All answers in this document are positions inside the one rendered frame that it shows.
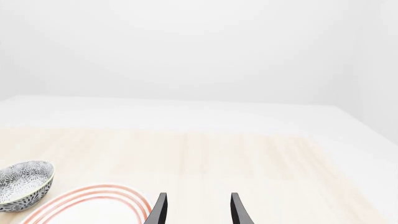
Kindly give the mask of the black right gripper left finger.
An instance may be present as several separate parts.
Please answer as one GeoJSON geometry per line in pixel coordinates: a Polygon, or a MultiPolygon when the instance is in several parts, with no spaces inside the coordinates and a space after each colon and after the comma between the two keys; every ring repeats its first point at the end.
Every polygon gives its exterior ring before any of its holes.
{"type": "Polygon", "coordinates": [[[167,194],[162,192],[144,224],[165,224],[167,218],[167,194]]]}

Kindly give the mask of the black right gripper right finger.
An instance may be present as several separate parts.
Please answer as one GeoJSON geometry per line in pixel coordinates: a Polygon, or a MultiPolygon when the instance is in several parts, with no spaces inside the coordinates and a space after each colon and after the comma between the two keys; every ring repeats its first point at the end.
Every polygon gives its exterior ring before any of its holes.
{"type": "Polygon", "coordinates": [[[233,224],[254,224],[236,192],[231,194],[230,210],[233,224]]]}

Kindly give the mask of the black white patterned bowl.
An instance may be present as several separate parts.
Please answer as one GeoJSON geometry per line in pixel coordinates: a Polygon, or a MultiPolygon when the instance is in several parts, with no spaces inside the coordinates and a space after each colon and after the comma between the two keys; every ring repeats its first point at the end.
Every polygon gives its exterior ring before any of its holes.
{"type": "Polygon", "coordinates": [[[33,207],[50,190],[54,166],[28,161],[0,169],[0,212],[21,212],[33,207]]]}

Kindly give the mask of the white plate with red rings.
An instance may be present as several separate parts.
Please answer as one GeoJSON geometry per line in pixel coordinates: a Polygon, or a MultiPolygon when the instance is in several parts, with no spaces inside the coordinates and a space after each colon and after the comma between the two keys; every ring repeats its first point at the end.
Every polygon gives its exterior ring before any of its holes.
{"type": "Polygon", "coordinates": [[[152,211],[147,197],[122,184],[93,184],[60,194],[19,224],[144,224],[152,211]]]}

